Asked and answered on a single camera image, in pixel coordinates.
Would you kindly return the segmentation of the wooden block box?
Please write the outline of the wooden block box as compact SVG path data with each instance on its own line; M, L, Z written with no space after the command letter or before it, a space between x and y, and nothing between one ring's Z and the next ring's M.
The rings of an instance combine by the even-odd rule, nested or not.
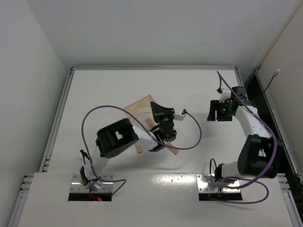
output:
M136 102L126 106L124 110L131 113L133 116L135 116L137 119L139 119L139 116L141 114L152 114L151 105L150 102L156 102L154 98L151 95L147 95L143 97L140 100L137 100ZM156 126L156 123L151 118L146 118L145 122L151 129L152 127ZM135 149L138 154L143 152L143 148L135 144ZM174 155L177 155L179 153L178 149L175 148L168 148Z

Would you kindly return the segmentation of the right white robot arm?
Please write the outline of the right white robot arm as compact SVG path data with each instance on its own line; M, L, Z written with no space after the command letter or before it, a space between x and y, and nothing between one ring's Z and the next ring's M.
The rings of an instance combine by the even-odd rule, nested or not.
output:
M274 138L259 121L257 105L247 99L244 87L219 88L219 100L210 102L208 121L229 122L235 117L240 123L246 137L244 146L237 161L229 164L220 164L215 168L214 180L216 182L230 183L236 177L256 177L265 168L269 168L262 178L273 179L276 177L284 143L279 138Z

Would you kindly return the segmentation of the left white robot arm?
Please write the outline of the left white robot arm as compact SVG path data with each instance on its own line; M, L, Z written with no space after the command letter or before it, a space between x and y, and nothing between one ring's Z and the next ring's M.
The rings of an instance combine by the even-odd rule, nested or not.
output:
M80 150L82 158L88 160L80 169L84 186L97 181L96 175L102 171L109 159L122 154L132 145L136 144L150 152L158 152L176 139L174 108L163 107L154 101L151 101L150 105L156 125L148 132L132 125L128 118L123 118L97 132L95 151L92 155Z

